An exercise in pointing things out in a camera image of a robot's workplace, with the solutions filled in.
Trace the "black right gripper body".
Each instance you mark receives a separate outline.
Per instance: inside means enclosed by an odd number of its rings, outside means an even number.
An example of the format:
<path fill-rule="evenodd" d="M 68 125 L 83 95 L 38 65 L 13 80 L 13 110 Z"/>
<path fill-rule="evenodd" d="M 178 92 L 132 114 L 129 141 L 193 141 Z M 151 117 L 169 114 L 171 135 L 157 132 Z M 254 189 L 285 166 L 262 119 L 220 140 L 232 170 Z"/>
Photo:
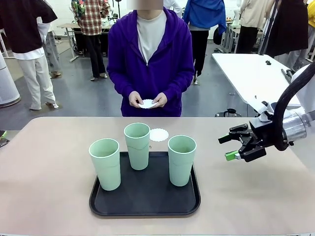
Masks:
<path fill-rule="evenodd" d="M 253 118 L 249 124 L 241 124 L 242 131 L 247 131 L 252 137 L 252 144 L 259 143 L 261 146 L 267 148 L 274 145 L 274 127 L 271 120 L 261 121 L 259 118 Z"/>

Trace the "person's left hand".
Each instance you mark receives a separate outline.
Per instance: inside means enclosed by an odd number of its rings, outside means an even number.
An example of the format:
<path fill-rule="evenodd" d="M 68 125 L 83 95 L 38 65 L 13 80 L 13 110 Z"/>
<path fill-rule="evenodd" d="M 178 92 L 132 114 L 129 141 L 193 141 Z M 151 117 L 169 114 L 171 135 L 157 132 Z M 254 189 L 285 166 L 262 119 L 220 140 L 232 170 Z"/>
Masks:
<path fill-rule="evenodd" d="M 165 104 L 167 103 L 167 97 L 166 95 L 161 92 L 157 95 L 157 97 L 152 101 L 153 108 L 158 108 L 158 107 L 164 107 Z"/>

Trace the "person's right hand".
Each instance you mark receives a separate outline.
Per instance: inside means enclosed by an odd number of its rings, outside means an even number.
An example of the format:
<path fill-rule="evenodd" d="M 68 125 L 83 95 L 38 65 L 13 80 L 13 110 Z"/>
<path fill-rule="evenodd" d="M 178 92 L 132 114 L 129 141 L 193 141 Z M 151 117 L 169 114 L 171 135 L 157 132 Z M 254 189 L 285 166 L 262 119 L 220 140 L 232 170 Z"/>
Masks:
<path fill-rule="evenodd" d="M 128 99 L 129 99 L 129 104 L 135 108 L 140 108 L 139 105 L 143 105 L 143 100 L 140 94 L 136 91 L 132 91 Z"/>

